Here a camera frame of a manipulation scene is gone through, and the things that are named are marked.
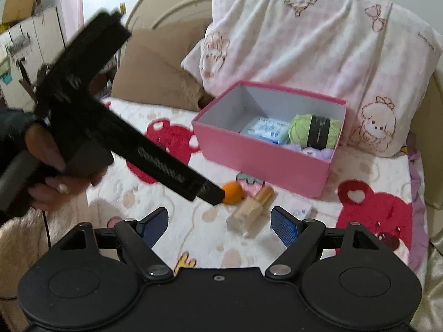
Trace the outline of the person's left hand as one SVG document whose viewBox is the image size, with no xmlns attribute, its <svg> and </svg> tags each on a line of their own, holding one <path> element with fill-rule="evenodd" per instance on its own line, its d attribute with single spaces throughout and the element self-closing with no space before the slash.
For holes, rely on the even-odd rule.
<svg viewBox="0 0 443 332">
<path fill-rule="evenodd" d="M 32 207 L 45 212 L 53 212 L 84 193 L 89 187 L 97 186 L 107 172 L 107 168 L 87 177 L 64 175 L 66 164 L 51 135 L 40 125 L 33 124 L 25 132 L 25 144 L 29 152 L 39 161 L 54 167 L 57 172 L 28 189 L 32 197 Z"/>
</svg>

